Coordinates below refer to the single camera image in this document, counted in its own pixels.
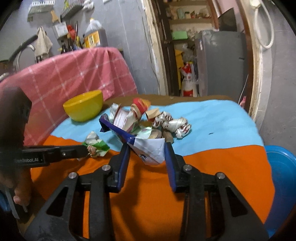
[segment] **plastic jug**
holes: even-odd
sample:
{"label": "plastic jug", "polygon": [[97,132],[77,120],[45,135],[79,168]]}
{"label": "plastic jug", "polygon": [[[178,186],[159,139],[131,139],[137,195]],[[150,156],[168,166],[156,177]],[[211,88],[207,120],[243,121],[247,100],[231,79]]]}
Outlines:
{"label": "plastic jug", "polygon": [[84,37],[85,47],[108,47],[106,31],[101,23],[93,18],[90,19]]}

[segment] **blue bucket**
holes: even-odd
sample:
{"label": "blue bucket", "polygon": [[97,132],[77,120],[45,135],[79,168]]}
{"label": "blue bucket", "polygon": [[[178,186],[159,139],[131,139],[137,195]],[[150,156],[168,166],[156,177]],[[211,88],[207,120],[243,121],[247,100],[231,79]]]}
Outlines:
{"label": "blue bucket", "polygon": [[296,203],[296,157],[279,146],[265,146],[265,150],[275,188],[272,207],[264,224],[271,237]]}

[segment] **faucet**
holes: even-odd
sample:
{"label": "faucet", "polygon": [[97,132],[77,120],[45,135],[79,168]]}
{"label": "faucet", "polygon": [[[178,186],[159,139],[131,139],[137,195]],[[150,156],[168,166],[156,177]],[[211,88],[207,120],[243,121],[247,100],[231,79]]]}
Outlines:
{"label": "faucet", "polygon": [[[33,45],[31,45],[31,44],[27,45],[26,48],[30,48],[32,51],[35,51],[35,47],[34,47]],[[16,66],[16,70],[17,70],[17,72],[20,71],[20,56],[21,56],[21,54],[22,54],[23,51],[24,51],[24,49],[21,50],[21,51],[18,53],[18,55],[17,55],[17,66]]]}

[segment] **pink checkered tablecloth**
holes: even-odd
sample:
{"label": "pink checkered tablecloth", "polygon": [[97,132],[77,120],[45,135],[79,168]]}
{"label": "pink checkered tablecloth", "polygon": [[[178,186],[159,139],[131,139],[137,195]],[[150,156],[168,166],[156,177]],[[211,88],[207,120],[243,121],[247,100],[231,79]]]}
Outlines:
{"label": "pink checkered tablecloth", "polygon": [[137,94],[121,53],[110,47],[51,57],[5,79],[0,93],[6,86],[20,86],[32,101],[25,145],[41,144],[68,117],[62,105],[76,95],[97,89],[104,100]]}

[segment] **wooden door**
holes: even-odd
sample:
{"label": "wooden door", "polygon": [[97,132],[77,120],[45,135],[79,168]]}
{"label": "wooden door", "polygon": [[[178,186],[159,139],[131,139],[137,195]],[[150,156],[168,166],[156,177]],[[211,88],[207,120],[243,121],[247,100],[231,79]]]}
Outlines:
{"label": "wooden door", "polygon": [[163,0],[151,0],[156,24],[158,27],[163,58],[165,63],[165,72],[168,81],[168,94],[171,96],[179,96],[178,69],[176,64],[175,49],[170,24],[166,15]]}

